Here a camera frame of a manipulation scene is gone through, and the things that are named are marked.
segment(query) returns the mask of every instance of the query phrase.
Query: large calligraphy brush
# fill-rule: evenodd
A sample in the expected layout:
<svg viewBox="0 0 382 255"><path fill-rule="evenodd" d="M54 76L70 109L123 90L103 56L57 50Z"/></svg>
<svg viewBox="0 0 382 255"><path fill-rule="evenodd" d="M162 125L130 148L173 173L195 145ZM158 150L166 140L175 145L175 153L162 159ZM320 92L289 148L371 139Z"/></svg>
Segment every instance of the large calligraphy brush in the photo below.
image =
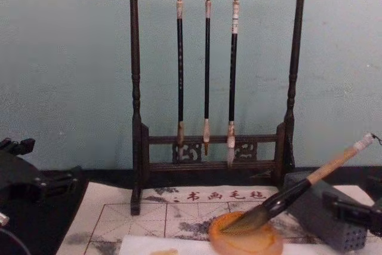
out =
<svg viewBox="0 0 382 255"><path fill-rule="evenodd" d="M205 86L204 86L204 131L203 142L204 152L208 155L208 144L210 142L210 20L211 20L211 0L205 0Z"/></svg>
<svg viewBox="0 0 382 255"><path fill-rule="evenodd" d="M184 124L183 124L183 1L177 0L178 32L178 160L183 158Z"/></svg>
<svg viewBox="0 0 382 255"><path fill-rule="evenodd" d="M235 79L236 79L236 50L238 45L238 23L239 23L239 0L233 0L232 13L232 40L231 40L231 65L229 84L229 125L227 135L227 164L232 166L235 158Z"/></svg>
<svg viewBox="0 0 382 255"><path fill-rule="evenodd" d="M272 195L261 205L247 211L233 223L224 227L221 231L231 235L243 235L262 227L270 219L285 211L312 185L332 173L338 167L341 167L357 153L367 148L375 138L377 137L373 134L366 134L361 141L356 142L353 146L347 148L343 153L337 155L330 162L318 168L308 177L299 181L294 186Z"/></svg>

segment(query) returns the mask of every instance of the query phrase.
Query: white brush tip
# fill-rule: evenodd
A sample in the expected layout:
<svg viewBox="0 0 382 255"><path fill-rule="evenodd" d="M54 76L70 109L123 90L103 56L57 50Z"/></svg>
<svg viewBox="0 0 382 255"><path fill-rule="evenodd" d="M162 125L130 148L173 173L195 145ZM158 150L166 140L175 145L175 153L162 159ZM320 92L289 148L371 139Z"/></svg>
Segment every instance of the white brush tip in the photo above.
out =
<svg viewBox="0 0 382 255"><path fill-rule="evenodd" d="M183 159L183 147L182 148L179 148L178 150L178 156L179 156L179 160L181 161Z"/></svg>
<svg viewBox="0 0 382 255"><path fill-rule="evenodd" d="M227 154L228 168L232 167L234 158L235 158L235 149L228 149L228 154Z"/></svg>

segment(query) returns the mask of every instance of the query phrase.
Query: brush tip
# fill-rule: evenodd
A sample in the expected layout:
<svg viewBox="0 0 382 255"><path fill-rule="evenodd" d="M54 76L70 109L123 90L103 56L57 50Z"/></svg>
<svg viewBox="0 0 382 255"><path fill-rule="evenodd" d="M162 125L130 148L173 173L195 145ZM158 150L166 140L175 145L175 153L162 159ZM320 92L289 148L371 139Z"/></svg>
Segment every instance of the brush tip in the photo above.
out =
<svg viewBox="0 0 382 255"><path fill-rule="evenodd" d="M269 212L264 206L258 205L251 211L244 213L231 224L220 229L228 235L246 235L261 228L269 221Z"/></svg>
<svg viewBox="0 0 382 255"><path fill-rule="evenodd" d="M235 159L235 149L229 148L227 154L227 165L228 168L232 167L233 160Z"/></svg>
<svg viewBox="0 0 382 255"><path fill-rule="evenodd" d="M204 154L208 155L208 143L204 143Z"/></svg>
<svg viewBox="0 0 382 255"><path fill-rule="evenodd" d="M182 146L180 146L178 148L178 157L179 157L180 161L183 159L183 147Z"/></svg>

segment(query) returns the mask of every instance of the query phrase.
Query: orange dish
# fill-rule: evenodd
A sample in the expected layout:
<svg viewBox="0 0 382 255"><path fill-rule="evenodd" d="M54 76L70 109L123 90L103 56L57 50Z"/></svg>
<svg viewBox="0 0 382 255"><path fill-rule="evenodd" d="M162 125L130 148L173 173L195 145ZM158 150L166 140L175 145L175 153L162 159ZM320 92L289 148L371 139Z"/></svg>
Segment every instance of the orange dish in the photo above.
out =
<svg viewBox="0 0 382 255"><path fill-rule="evenodd" d="M233 236L220 232L242 214L227 213L212 221L208 234L214 250L221 255L281 255L282 237L269 223L248 235Z"/></svg>

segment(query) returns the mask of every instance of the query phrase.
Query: brush rack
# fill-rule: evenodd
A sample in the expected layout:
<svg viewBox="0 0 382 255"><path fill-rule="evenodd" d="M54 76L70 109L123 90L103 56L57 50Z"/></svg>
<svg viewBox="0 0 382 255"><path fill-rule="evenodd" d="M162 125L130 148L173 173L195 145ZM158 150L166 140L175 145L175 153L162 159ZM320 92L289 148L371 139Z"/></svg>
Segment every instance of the brush rack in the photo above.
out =
<svg viewBox="0 0 382 255"><path fill-rule="evenodd" d="M294 30L292 36L291 61L289 69L289 88L284 121L276 129L275 134L240 136L236 135L235 161L233 169L252 169L270 171L275 185L281 185L286 172L294 168L293 131L294 131L294 98L300 55L301 28L303 21L304 0L296 0ZM141 192L145 188L150 173L158 171L194 171L217 170L227 168L226 161L203 162L202 136L186 136L184 138L184 157L177 159L177 137L150 136L149 128L142 123L140 115L140 48L138 25L138 0L130 0L131 26L131 78L133 82L133 170L134 187L131 195L131 214L140 214ZM210 144L226 143L227 136L211 136ZM275 156L270 160L257 160L258 143L275 143ZM171 145L172 162L151 163L150 145Z"/></svg>

